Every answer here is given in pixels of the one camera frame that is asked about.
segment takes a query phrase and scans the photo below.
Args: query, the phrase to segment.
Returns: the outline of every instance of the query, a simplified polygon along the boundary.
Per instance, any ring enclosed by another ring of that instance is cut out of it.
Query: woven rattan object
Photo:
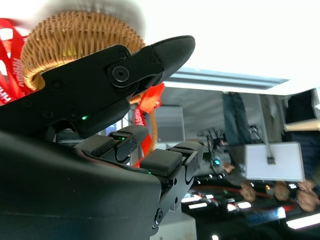
[[[127,47],[131,54],[145,46],[129,25],[107,14],[68,11],[49,17],[32,30],[22,49],[25,84],[40,90],[45,86],[40,73],[116,44]],[[131,103],[139,102],[142,95],[134,97]],[[156,148],[158,140],[154,112],[150,118],[152,143],[148,153]]]

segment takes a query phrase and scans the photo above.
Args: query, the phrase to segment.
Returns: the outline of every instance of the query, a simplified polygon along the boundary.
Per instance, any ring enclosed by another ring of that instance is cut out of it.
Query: jeans
[[[223,94],[224,133],[229,145],[251,144],[245,104],[239,93]]]
[[[260,95],[260,99],[268,141],[269,143],[281,143],[281,133],[284,129],[284,126],[281,121],[279,106],[280,104],[282,104],[282,102],[279,101],[277,96],[272,95]],[[274,101],[274,104],[276,105],[276,112],[274,116],[272,116],[271,114],[271,103],[269,102],[269,99],[272,99]]]

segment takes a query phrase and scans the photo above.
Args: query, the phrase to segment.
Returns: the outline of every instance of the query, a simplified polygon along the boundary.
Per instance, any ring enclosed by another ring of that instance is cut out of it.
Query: robotic hand
[[[149,239],[193,183],[202,146],[183,142],[125,165],[147,136],[122,119],[132,96],[176,72],[191,56],[191,36],[146,46],[115,45],[44,72],[44,89],[0,107],[0,239]],[[58,145],[72,128],[88,138]]]

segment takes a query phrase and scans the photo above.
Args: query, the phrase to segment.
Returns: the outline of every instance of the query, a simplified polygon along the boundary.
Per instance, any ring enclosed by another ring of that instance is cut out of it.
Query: white sign
[[[265,144],[245,146],[245,176],[249,180],[302,182],[305,180],[300,144],[283,142],[270,144],[275,164],[267,162]]]

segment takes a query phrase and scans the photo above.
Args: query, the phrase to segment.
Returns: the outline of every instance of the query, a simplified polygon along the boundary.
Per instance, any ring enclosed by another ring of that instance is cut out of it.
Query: person
[[[282,103],[278,96],[274,95],[261,94],[260,99],[268,141],[269,143],[281,143],[284,129],[280,112],[280,104]]]
[[[314,212],[317,206],[320,205],[320,200],[317,193],[314,191],[316,185],[319,185],[319,174],[317,176],[317,183],[312,179],[307,179],[304,182],[299,182],[299,190],[297,191],[297,203],[305,212]]]
[[[224,133],[231,163],[224,163],[225,178],[235,186],[248,202],[256,200],[256,191],[245,178],[245,145],[252,144],[246,108],[239,93],[224,92]]]
[[[290,190],[285,181],[276,181],[273,187],[274,197],[279,202],[286,202],[289,200]]]
[[[313,91],[299,93],[288,100],[285,121],[287,124],[315,119],[313,108]],[[285,141],[300,143],[305,181],[298,183],[297,203],[305,212],[313,212],[320,205],[317,194],[320,172],[320,132],[293,131],[288,132]]]

